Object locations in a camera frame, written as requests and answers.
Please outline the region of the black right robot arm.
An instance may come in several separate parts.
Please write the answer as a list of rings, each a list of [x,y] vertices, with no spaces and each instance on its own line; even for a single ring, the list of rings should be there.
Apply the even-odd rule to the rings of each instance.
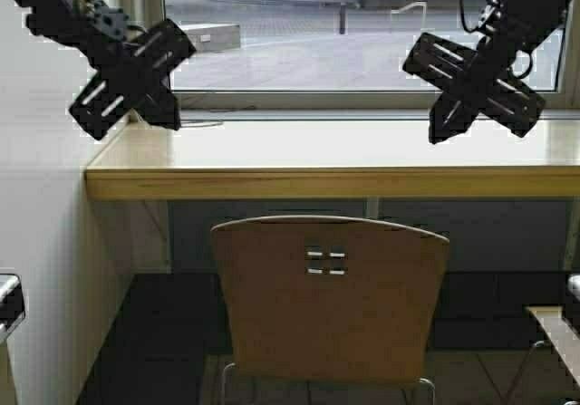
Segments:
[[[565,20],[573,0],[486,0],[476,48],[424,32],[402,69],[440,89],[430,109],[429,141],[465,133],[483,114],[526,136],[545,99],[513,72],[518,53],[532,54]]]

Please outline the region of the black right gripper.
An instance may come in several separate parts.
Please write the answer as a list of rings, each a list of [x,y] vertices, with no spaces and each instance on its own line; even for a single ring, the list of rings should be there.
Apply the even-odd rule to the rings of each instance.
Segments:
[[[524,138],[535,128],[546,100],[509,71],[518,49],[504,38],[482,38],[476,49],[424,32],[402,70],[446,88],[448,106],[483,106],[482,113]]]

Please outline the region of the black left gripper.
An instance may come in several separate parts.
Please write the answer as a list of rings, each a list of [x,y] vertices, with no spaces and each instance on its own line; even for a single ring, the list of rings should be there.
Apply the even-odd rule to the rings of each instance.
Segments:
[[[197,52],[189,36],[171,19],[123,43],[96,71],[69,107],[69,113],[95,140],[102,140],[129,110],[130,101],[173,100],[166,79]]]

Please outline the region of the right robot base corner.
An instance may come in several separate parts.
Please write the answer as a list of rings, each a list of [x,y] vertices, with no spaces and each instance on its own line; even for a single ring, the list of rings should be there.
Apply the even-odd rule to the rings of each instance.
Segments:
[[[563,318],[579,333],[579,274],[568,277],[563,305]]]

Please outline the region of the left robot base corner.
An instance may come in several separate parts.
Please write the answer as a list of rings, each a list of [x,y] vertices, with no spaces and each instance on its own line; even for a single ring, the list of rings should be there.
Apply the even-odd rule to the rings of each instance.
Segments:
[[[1,274],[1,344],[25,319],[24,290],[16,274]]]

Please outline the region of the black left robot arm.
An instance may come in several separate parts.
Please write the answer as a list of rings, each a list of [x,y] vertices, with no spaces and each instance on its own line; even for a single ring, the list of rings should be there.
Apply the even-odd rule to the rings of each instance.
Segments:
[[[95,140],[102,140],[129,111],[148,124],[179,130],[179,102],[165,83],[196,51],[179,26],[166,18],[149,29],[134,29],[130,16],[104,0],[15,0],[29,9],[25,25],[80,51],[94,69],[69,112]]]

